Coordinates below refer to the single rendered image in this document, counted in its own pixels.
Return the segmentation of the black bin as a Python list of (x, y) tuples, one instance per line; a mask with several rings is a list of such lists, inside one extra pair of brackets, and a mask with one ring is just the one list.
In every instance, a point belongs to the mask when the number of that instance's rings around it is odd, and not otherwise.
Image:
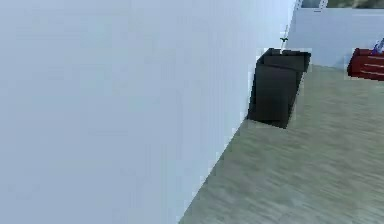
[(286, 129), (309, 52), (269, 48), (256, 62), (246, 118)]

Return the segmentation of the window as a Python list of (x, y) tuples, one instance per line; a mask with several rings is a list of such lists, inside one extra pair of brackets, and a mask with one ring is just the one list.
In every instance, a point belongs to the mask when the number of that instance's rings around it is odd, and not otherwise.
[(297, 0), (300, 8), (384, 9), (384, 0)]

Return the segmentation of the thin white stick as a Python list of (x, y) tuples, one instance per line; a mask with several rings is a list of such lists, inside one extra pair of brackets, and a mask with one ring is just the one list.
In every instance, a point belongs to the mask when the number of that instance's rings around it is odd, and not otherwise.
[(288, 41), (288, 32), (289, 32), (289, 25), (286, 25), (284, 35), (280, 37), (280, 40), (281, 40), (280, 53), (282, 53), (285, 49), (286, 42)]

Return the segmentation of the blue and white object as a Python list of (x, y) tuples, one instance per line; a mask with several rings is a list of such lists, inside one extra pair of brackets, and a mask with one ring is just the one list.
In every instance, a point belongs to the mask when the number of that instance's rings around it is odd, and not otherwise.
[(384, 49), (384, 37), (380, 41), (376, 42), (376, 44), (374, 45), (374, 48), (371, 51), (371, 54), (372, 55), (381, 54), (383, 49)]

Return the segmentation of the red chest of drawers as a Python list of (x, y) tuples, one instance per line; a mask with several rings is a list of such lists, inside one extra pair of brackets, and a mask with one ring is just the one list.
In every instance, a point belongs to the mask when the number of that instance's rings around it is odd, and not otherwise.
[(350, 77), (384, 81), (384, 53), (356, 48), (347, 67)]

